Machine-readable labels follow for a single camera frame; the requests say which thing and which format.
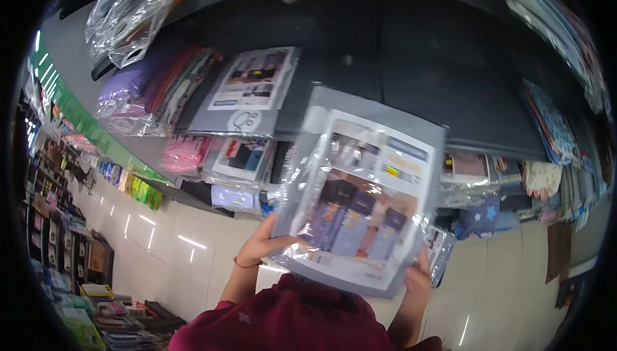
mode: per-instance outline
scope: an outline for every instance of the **finger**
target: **finger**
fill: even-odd
[[[428,276],[430,266],[428,264],[428,251],[426,250],[426,245],[424,243],[420,246],[415,264],[418,265],[417,269]]]
[[[308,244],[304,239],[299,238],[297,236],[281,236],[275,239],[268,239],[265,241],[266,247],[269,252],[272,252],[276,249],[283,249],[285,247],[289,247],[291,244],[300,244],[303,247],[307,247]]]
[[[272,228],[274,227],[275,221],[276,212],[273,212],[268,215],[261,224],[259,224],[259,226],[255,230],[254,236],[259,237],[260,239],[270,238],[270,234],[272,233]]]
[[[431,277],[429,275],[425,275],[422,271],[415,269],[413,267],[408,267],[405,270],[405,285],[410,287],[417,288],[430,288],[431,287]]]

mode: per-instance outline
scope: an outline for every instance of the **store shelf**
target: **store shelf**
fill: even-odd
[[[101,153],[113,162],[124,168],[131,168],[131,171],[141,175],[151,173],[156,177],[158,172],[160,180],[164,177],[173,183],[176,181],[176,175],[173,173],[153,170],[157,168],[158,157],[165,144],[165,138],[126,137],[119,133],[105,133],[92,118],[96,114],[99,93],[111,73],[96,82],[90,79],[91,62],[84,40],[84,30],[91,6],[89,4],[81,8],[63,21],[60,21],[56,13],[45,21],[41,28],[41,49],[45,47],[49,53],[46,60],[53,61],[52,70],[58,71],[62,81],[66,83],[66,89],[70,90],[70,93],[63,94],[66,96],[71,94],[83,107],[79,109],[74,101],[63,99],[63,106],[60,106],[60,109],[71,123],[78,127],[79,131],[92,143],[100,147]],[[78,114],[82,114],[83,117],[77,120],[70,118]]]
[[[41,37],[62,79],[94,114],[112,72],[91,79],[82,41],[90,8],[63,21],[52,16]],[[563,60],[508,13],[500,0],[185,0],[165,25],[186,19],[201,26],[206,44],[227,62],[251,49],[303,47],[277,139],[294,139],[313,83],[320,82],[447,125],[451,149],[546,161],[516,83],[523,77],[539,82],[564,111],[587,106]],[[213,71],[191,98],[176,132],[199,133],[188,127],[216,76]],[[113,137],[156,168],[164,139]],[[173,173],[161,174],[177,180]],[[209,194],[195,194],[207,204]]]
[[[262,12],[276,19],[256,22],[255,13]],[[301,0],[294,5],[231,0],[195,15],[195,22],[204,23],[207,44],[220,50],[228,63],[245,50],[303,47],[275,139],[293,141],[318,82],[448,126],[450,149],[547,161],[517,93],[521,76],[529,75],[519,74],[518,64],[507,56],[522,41],[510,43],[516,34],[504,33],[500,19],[482,10],[452,0],[413,5],[409,0]],[[216,26],[207,24],[209,17],[217,18]],[[467,23],[470,17],[474,21]],[[460,30],[452,33],[452,26]],[[554,62],[559,63],[558,56]],[[223,70],[213,70],[197,89],[177,133],[202,133],[189,126]],[[580,104],[582,92],[573,90],[553,94],[580,94],[573,100]]]

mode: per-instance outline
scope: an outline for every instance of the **red bracelet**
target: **red bracelet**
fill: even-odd
[[[251,265],[250,267],[245,267],[245,266],[243,266],[243,265],[241,265],[241,264],[238,264],[238,262],[237,262],[236,258],[237,258],[237,256],[233,258],[233,262],[234,262],[234,263],[236,263],[236,265],[237,265],[237,266],[239,266],[240,268],[244,268],[245,270],[249,270],[249,269],[251,269],[251,268],[258,267],[258,266],[259,266],[259,264],[261,264],[261,263],[262,263],[262,261],[261,261],[261,260],[259,260],[259,262],[258,262],[257,264],[255,264],[255,265]]]

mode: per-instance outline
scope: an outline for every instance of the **gray cardboard backing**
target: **gray cardboard backing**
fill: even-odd
[[[243,113],[248,112],[248,110],[246,112],[242,110],[208,110],[208,106],[210,106],[210,102],[212,102],[214,94],[218,90],[223,79],[227,76],[229,69],[233,67],[236,60],[234,58],[230,61],[230,63],[227,63],[224,73],[221,74],[216,84],[212,86],[212,90],[208,93],[205,100],[200,105],[199,110],[197,110],[197,113],[195,114],[195,117],[193,117],[193,120],[191,121],[191,124],[187,128],[186,132],[188,134],[235,136],[239,138],[274,138],[274,127],[276,126],[276,120],[278,119],[282,103],[285,101],[291,80],[294,77],[300,52],[300,48],[294,48],[290,58],[291,66],[282,79],[281,87],[272,109],[253,110],[260,115],[257,118],[258,121],[256,122],[258,124],[256,126],[245,128],[240,132],[229,129],[228,122],[230,118],[243,118],[245,117]],[[203,86],[204,85],[200,85],[197,90],[208,90]]]

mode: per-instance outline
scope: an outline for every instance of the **store aisle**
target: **store aisle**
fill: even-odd
[[[98,173],[96,179],[92,196],[79,193],[75,182],[70,190],[88,227],[103,233],[115,251],[114,291],[138,301],[158,301],[186,321],[213,309],[233,257],[259,222],[234,220],[169,200],[153,212]],[[554,308],[557,280],[542,282],[546,233],[542,224],[522,224],[521,229],[497,233],[490,240],[458,242],[442,284],[431,296],[422,337],[439,336],[444,349],[451,350],[543,349],[566,313]],[[283,272],[262,266],[257,290],[276,283]],[[402,288],[392,301],[367,299],[385,327],[403,294]],[[513,315],[521,320],[512,321]],[[552,333],[538,331],[547,323],[554,324]]]

